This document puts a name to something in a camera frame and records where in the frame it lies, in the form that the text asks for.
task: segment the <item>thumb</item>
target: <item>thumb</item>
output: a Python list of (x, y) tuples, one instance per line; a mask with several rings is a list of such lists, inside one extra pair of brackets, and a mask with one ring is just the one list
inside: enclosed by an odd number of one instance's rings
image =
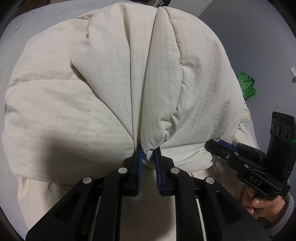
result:
[(252, 200), (252, 206), (254, 208), (264, 208), (264, 207), (268, 207), (271, 204), (272, 204), (272, 201), (270, 201), (262, 196), (255, 197)]

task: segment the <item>human hand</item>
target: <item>human hand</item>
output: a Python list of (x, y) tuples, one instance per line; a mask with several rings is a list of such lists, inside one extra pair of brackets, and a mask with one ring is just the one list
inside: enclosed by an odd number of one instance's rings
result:
[(241, 205), (250, 213), (254, 213), (254, 208), (260, 208), (253, 216), (254, 218), (263, 217), (272, 225), (276, 224), (284, 215), (287, 202), (281, 196), (277, 196), (270, 201), (265, 196), (254, 197), (255, 191), (249, 186), (244, 187), (244, 191), (240, 196)]

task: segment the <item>gray sleeve cuff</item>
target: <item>gray sleeve cuff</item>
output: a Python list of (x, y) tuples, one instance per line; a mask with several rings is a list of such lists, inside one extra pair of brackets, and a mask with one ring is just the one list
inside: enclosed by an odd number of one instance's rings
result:
[(267, 229), (271, 237), (275, 237), (281, 231), (293, 213), (294, 199), (291, 194), (288, 193), (286, 196), (286, 201), (288, 201), (288, 206), (282, 218), (271, 228)]

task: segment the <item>camera lens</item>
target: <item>camera lens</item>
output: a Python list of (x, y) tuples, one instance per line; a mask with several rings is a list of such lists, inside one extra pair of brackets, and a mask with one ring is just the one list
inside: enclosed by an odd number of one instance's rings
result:
[(283, 133), (283, 124), (280, 122), (278, 124), (278, 129), (277, 129), (277, 134), (278, 134), (278, 137), (280, 137)]
[(287, 128), (285, 129), (284, 138), (285, 138), (285, 140), (287, 141), (287, 140), (289, 139), (289, 137), (290, 137), (290, 128), (287, 127)]
[(272, 122), (271, 128), (273, 131), (275, 131), (275, 129), (276, 129), (276, 121), (275, 120)]

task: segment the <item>electrical outlet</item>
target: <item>electrical outlet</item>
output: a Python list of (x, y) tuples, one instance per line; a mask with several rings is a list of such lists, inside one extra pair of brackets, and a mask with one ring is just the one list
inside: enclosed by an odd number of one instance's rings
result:
[(293, 66), (290, 70), (291, 70), (293, 76), (296, 77), (296, 69), (295, 69), (295, 67)]

